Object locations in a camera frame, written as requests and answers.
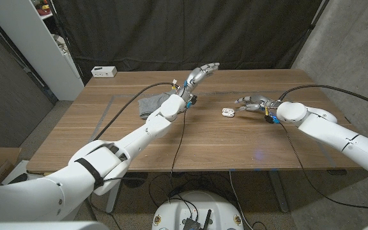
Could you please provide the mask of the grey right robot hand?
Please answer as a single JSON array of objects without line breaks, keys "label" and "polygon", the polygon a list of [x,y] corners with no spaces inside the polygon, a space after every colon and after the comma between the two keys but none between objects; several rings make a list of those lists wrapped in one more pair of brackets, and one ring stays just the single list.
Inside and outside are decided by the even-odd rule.
[{"label": "grey right robot hand", "polygon": [[263,95],[251,95],[237,99],[235,103],[243,104],[241,107],[234,110],[235,112],[238,112],[238,111],[262,111],[265,108],[277,109],[282,102],[279,100],[272,100]]}]

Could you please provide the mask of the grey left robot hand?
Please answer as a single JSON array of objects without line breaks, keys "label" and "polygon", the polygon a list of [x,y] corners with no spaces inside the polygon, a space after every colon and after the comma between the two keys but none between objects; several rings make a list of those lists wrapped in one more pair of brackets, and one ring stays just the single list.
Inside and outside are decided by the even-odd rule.
[{"label": "grey left robot hand", "polygon": [[178,95],[184,99],[184,101],[189,101],[193,90],[195,90],[203,80],[213,75],[214,71],[219,69],[219,66],[220,63],[208,63],[193,69],[184,82],[183,87],[178,90]]}]

